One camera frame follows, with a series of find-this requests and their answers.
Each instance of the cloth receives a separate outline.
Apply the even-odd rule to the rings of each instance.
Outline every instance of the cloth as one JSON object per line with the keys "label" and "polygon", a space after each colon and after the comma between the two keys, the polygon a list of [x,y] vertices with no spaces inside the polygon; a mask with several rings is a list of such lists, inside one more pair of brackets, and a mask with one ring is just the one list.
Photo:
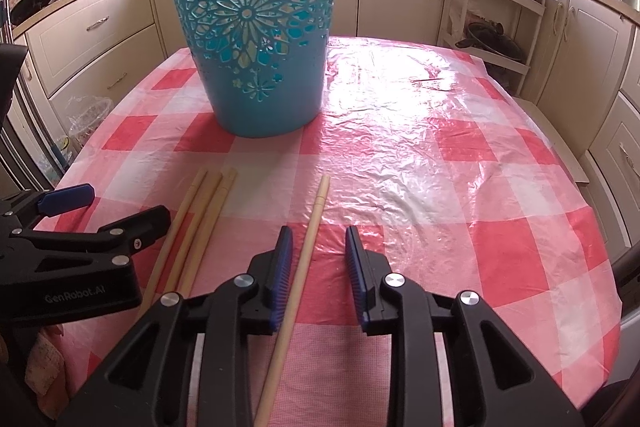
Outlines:
{"label": "cloth", "polygon": [[[220,128],[190,52],[176,52],[115,107],[63,178],[61,187],[95,187],[91,207],[41,228],[93,232],[156,204],[175,212],[200,166],[235,167],[194,283],[200,295],[271,250],[284,224],[297,256],[328,172],[272,426],[385,425],[390,341],[367,338],[357,325],[343,257],[347,225],[426,290],[478,291],[583,404],[613,365],[622,306],[593,211],[535,124],[481,60],[456,50],[331,38],[325,80],[315,120],[283,136],[245,139]],[[160,246],[134,256],[142,287]],[[58,347],[71,391],[135,316],[65,325]],[[250,342],[254,405],[272,345],[267,337]],[[444,403],[452,425],[450,397]]]}

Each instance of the wooden stick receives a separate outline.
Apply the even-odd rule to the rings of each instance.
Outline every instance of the wooden stick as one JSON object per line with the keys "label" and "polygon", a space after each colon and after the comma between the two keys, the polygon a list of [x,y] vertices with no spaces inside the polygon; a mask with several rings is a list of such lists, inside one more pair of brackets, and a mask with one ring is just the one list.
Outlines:
{"label": "wooden stick", "polygon": [[193,198],[196,196],[196,192],[200,188],[204,176],[207,174],[207,169],[201,167],[196,174],[196,177],[191,182],[191,186],[188,188],[187,193],[184,195],[184,199],[178,208],[178,212],[175,214],[174,220],[169,227],[169,231],[166,233],[166,238],[164,239],[164,243],[162,244],[162,248],[160,249],[160,253],[158,254],[158,258],[156,259],[156,263],[154,264],[154,269],[151,272],[151,276],[149,277],[148,283],[146,284],[145,294],[142,298],[142,304],[140,304],[140,309],[138,310],[138,318],[142,317],[146,313],[146,311],[151,308],[151,303],[154,300],[154,296],[156,295],[156,287],[158,286],[158,282],[160,280],[160,276],[162,275],[162,270],[164,270],[164,265],[166,264],[166,260],[169,257],[169,252],[171,251],[171,247],[174,245],[175,236],[178,235],[178,230],[182,226],[182,222],[184,220],[184,216],[187,215],[187,211],[193,203]]}
{"label": "wooden stick", "polygon": [[234,184],[234,180],[237,175],[238,171],[235,169],[229,169],[222,178],[220,187],[218,187],[213,198],[209,201],[207,212],[202,220],[202,226],[198,230],[198,234],[193,241],[193,248],[191,248],[191,251],[189,252],[189,258],[184,267],[184,271],[182,272],[180,284],[178,285],[178,293],[185,298],[191,294],[191,288],[193,288],[193,282],[196,279],[196,274],[198,273],[198,268],[200,267],[200,263],[204,256],[204,251],[207,249],[207,245],[209,244],[209,238],[211,237],[213,228],[218,221],[218,216],[220,216],[220,212],[222,211],[222,206],[225,204],[226,197],[229,194],[231,185]]}
{"label": "wooden stick", "polygon": [[273,404],[276,400],[278,384],[280,383],[280,377],[284,370],[287,350],[289,349],[289,343],[293,335],[293,326],[296,322],[296,315],[298,314],[298,307],[300,305],[300,299],[302,298],[302,290],[305,287],[306,273],[309,270],[311,254],[316,243],[316,235],[318,235],[318,227],[320,226],[326,195],[329,192],[329,179],[329,176],[324,174],[320,180],[316,201],[314,201],[313,210],[311,211],[311,219],[309,220],[308,227],[306,227],[305,240],[302,244],[302,250],[300,251],[298,268],[293,277],[284,318],[280,326],[280,331],[278,332],[276,345],[273,348],[273,355],[271,356],[267,377],[264,380],[258,410],[255,413],[254,427],[267,427],[269,424],[271,410],[273,410]]}
{"label": "wooden stick", "polygon": [[178,253],[175,255],[174,265],[171,267],[171,272],[169,273],[169,277],[166,280],[164,291],[162,293],[175,292],[178,285],[178,279],[180,278],[180,273],[182,272],[182,267],[184,266],[184,260],[187,258],[187,253],[191,248],[193,238],[198,230],[202,218],[204,217],[207,205],[213,197],[216,188],[218,188],[221,178],[222,174],[220,174],[220,172],[209,172],[207,174],[207,177],[202,184],[202,190],[200,191],[199,198],[193,203],[193,219],[191,219],[189,228],[184,235],[184,239],[180,245],[180,250],[178,250]]}

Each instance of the metal bolt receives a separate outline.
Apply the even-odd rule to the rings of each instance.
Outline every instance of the metal bolt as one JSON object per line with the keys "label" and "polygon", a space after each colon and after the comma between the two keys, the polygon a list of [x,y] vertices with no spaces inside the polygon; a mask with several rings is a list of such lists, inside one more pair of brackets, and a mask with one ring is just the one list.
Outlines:
{"label": "metal bolt", "polygon": [[254,283],[254,278],[248,273],[243,273],[234,279],[234,284],[239,288],[246,288]]}
{"label": "metal bolt", "polygon": [[127,257],[126,255],[117,255],[116,257],[111,259],[111,262],[115,266],[125,266],[129,263],[129,257]]}
{"label": "metal bolt", "polygon": [[460,294],[460,300],[467,306],[473,306],[474,304],[478,304],[480,296],[476,292],[467,290]]}
{"label": "metal bolt", "polygon": [[160,298],[162,306],[166,306],[167,308],[175,306],[178,302],[180,302],[180,296],[175,292],[165,293]]}
{"label": "metal bolt", "polygon": [[404,275],[400,273],[390,273],[385,276],[385,282],[393,288],[399,288],[404,284]]}

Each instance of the plastic table cover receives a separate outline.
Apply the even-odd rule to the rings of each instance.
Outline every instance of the plastic table cover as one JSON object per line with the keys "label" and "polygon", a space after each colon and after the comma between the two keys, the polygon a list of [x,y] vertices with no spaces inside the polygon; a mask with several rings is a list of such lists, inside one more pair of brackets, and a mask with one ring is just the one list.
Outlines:
{"label": "plastic table cover", "polygon": [[[299,254],[328,172],[271,425],[385,425],[390,340],[367,338],[357,325],[343,257],[347,225],[426,290],[480,292],[581,406],[613,365],[621,303],[593,211],[535,124],[481,60],[456,50],[331,38],[325,80],[315,120],[283,136],[245,139],[216,123],[190,52],[176,52],[115,107],[64,176],[60,187],[95,187],[92,206],[46,219],[41,229],[92,232],[155,204],[175,212],[200,166],[233,166],[239,175],[196,278],[199,295],[273,248],[284,224]],[[160,246],[134,257],[143,287]],[[65,325],[55,341],[72,393],[135,316]],[[250,340],[254,406],[273,341]],[[443,402],[452,425],[446,393]]]}

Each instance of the plastic bag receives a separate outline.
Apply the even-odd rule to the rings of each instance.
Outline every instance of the plastic bag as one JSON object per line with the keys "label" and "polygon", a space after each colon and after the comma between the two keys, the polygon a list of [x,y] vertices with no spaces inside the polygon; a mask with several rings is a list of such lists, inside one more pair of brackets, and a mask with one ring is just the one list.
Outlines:
{"label": "plastic bag", "polygon": [[113,109],[113,100],[98,96],[73,97],[66,104],[69,115],[69,137],[84,147],[98,126]]}

